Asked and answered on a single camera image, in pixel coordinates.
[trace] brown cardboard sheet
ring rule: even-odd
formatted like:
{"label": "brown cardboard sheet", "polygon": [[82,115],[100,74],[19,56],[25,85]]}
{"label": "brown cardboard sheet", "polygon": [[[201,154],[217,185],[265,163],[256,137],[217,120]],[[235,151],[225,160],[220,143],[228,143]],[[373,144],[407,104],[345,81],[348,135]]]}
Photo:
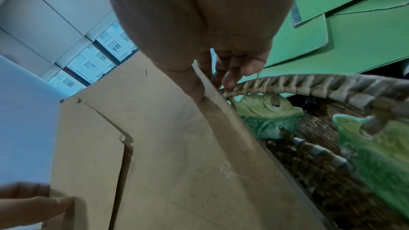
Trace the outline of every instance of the brown cardboard sheet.
{"label": "brown cardboard sheet", "polygon": [[83,100],[133,141],[114,229],[324,229],[235,111],[204,83],[206,99],[197,106],[137,52],[68,99]]}
{"label": "brown cardboard sheet", "polygon": [[124,136],[78,99],[60,104],[50,196],[75,196],[74,205],[43,224],[47,230],[108,229],[121,170]]}

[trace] green ceramic figure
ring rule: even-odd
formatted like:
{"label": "green ceramic figure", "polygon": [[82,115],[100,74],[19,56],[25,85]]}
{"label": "green ceramic figure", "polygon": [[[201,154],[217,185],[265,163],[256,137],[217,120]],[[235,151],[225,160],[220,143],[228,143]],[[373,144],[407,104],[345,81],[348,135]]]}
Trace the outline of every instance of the green ceramic figure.
{"label": "green ceramic figure", "polygon": [[341,151],[359,179],[409,219],[409,123],[391,120],[371,136],[360,130],[371,119],[334,115]]}
{"label": "green ceramic figure", "polygon": [[280,139],[280,128],[293,133],[297,121],[304,116],[301,108],[280,95],[245,95],[232,103],[244,123],[260,139]]}

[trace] wicker basket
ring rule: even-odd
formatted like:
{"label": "wicker basket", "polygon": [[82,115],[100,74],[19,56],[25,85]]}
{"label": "wicker basket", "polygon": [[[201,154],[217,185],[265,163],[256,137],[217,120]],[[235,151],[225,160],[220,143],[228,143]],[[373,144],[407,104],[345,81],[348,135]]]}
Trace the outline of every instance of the wicker basket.
{"label": "wicker basket", "polygon": [[[222,89],[227,100],[238,95],[290,93],[347,103],[374,115],[365,132],[376,134],[385,121],[409,119],[409,81],[372,75],[282,75],[250,80]],[[310,194],[338,229],[409,229],[407,220],[371,193],[346,160],[319,145],[294,138],[263,140],[267,148]]]}

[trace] hand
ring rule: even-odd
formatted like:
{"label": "hand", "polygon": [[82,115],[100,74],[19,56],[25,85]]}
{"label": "hand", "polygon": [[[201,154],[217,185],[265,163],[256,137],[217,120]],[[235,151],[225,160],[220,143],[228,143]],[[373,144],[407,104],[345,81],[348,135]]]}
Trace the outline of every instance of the hand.
{"label": "hand", "polygon": [[260,72],[294,0],[111,0],[121,25],[152,62],[195,102],[205,93],[192,63],[231,88]]}
{"label": "hand", "polygon": [[65,212],[74,197],[47,198],[50,186],[16,182],[0,185],[0,229],[32,225]]}

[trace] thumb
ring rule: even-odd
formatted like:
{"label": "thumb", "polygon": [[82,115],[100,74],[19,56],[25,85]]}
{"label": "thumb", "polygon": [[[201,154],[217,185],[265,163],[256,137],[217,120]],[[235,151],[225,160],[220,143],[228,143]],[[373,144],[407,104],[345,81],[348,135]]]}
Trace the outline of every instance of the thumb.
{"label": "thumb", "polygon": [[203,100],[205,86],[192,66],[181,70],[170,70],[156,66],[190,96],[195,103],[198,104]]}
{"label": "thumb", "polygon": [[32,225],[65,212],[74,197],[0,199],[0,229]]}

